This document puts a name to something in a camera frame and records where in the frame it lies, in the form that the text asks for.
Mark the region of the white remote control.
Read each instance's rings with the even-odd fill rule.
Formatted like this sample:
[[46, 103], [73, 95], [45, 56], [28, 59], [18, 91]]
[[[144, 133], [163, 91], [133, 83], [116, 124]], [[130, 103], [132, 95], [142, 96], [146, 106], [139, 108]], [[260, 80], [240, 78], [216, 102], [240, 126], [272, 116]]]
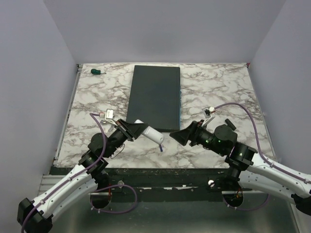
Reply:
[[148, 124], [141, 134], [146, 138], [150, 139], [151, 141], [157, 143], [158, 145], [161, 145], [164, 141], [164, 135], [161, 132], [149, 126]]

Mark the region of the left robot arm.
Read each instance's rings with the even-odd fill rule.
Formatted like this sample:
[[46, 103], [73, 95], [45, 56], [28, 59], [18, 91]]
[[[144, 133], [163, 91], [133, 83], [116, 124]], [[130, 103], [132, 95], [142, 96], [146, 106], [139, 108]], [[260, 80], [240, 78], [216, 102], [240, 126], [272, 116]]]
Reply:
[[47, 233], [52, 229], [53, 220], [75, 201], [87, 194], [114, 188], [104, 170], [108, 165], [106, 158], [127, 140], [134, 141], [141, 135], [151, 139], [153, 131], [140, 120], [128, 123], [119, 119], [114, 125], [115, 131], [110, 136], [106, 136], [104, 131], [92, 136], [88, 151], [63, 179], [43, 194], [32, 200], [25, 198], [19, 203], [17, 221], [21, 232]]

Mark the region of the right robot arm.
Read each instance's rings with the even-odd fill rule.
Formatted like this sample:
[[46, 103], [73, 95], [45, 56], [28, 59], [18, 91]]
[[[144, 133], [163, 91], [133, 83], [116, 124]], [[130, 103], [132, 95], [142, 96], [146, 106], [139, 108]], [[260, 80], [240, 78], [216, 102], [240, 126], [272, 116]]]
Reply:
[[225, 157], [229, 165], [228, 174], [223, 179], [227, 189], [241, 187], [275, 194], [293, 203], [300, 212], [311, 214], [311, 176], [238, 142], [238, 135], [229, 126], [220, 125], [211, 133], [201, 121], [193, 121], [187, 128], [170, 133], [170, 137], [182, 146], [201, 145]]

